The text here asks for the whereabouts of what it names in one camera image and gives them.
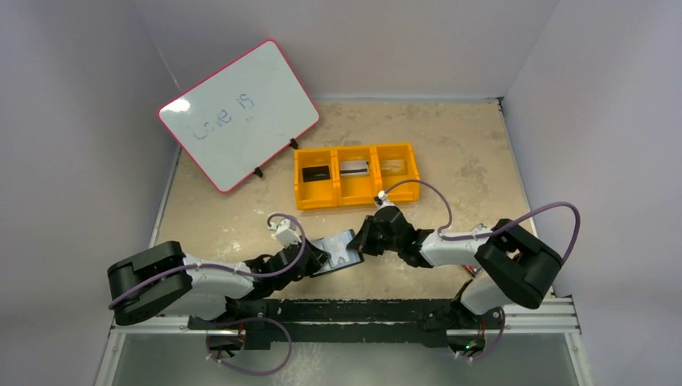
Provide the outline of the black leather card holder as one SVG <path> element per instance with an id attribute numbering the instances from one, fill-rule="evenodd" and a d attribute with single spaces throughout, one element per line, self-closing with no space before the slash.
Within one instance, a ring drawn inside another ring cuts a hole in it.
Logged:
<path id="1" fill-rule="evenodd" d="M 331 236 L 312 240 L 311 244 L 314 247 L 329 253 L 330 257 L 317 272 L 312 273 L 310 276 L 319 277 L 362 264 L 364 262 L 363 254 L 347 248 L 347 245 L 354 238 L 355 231 L 348 229 Z"/>

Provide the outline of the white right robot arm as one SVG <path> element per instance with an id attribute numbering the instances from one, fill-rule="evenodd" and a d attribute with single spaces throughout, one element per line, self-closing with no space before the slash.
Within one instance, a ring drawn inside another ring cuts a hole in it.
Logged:
<path id="1" fill-rule="evenodd" d="M 556 251 L 510 219 L 440 236 L 434 229 L 415 228 L 395 206 L 367 216 L 347 248 L 374 257 L 394 252 L 414 268 L 479 267 L 482 272 L 459 290 L 451 306 L 453 320 L 463 327 L 507 304 L 538 308 L 564 264 Z"/>

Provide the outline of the yellow three-compartment tray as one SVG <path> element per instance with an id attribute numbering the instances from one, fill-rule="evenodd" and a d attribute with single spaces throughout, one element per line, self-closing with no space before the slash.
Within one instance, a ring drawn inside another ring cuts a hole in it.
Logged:
<path id="1" fill-rule="evenodd" d="M 416 157 L 407 142 L 294 151 L 299 210 L 367 206 L 385 191 L 393 202 L 419 200 Z"/>

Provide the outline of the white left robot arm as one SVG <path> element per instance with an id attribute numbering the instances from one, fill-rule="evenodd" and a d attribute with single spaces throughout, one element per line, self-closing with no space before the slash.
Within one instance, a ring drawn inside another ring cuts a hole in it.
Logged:
<path id="1" fill-rule="evenodd" d="M 119 326 L 160 314 L 211 320 L 221 329 L 237 324 L 238 302 L 268 298 L 288 284 L 311 277 L 331 258 L 309 241 L 241 263 L 206 261 L 167 241 L 111 265 L 107 270 Z"/>

